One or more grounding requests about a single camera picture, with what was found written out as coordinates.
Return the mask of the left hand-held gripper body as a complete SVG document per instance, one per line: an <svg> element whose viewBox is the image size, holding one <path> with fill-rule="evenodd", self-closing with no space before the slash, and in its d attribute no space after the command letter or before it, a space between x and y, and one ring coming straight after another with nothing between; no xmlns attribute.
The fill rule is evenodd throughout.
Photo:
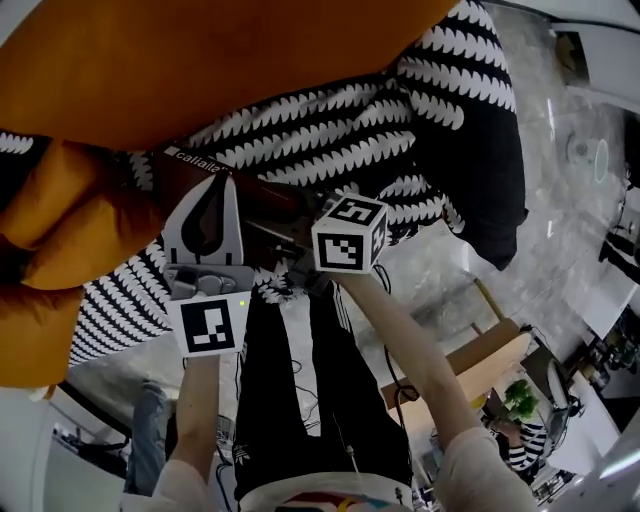
<svg viewBox="0 0 640 512"><path fill-rule="evenodd" d="M185 358L236 353L245 332L253 270L247 266L167 264L166 311Z"/></svg>

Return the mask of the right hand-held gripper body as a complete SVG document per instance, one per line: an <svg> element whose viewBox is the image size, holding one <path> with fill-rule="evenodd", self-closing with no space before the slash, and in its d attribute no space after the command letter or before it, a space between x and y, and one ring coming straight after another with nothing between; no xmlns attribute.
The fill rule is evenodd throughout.
<svg viewBox="0 0 640 512"><path fill-rule="evenodd" d="M311 249L289 270L291 281L320 295L330 273L368 274L387 245L388 206L346 193L328 201L311 226Z"/></svg>

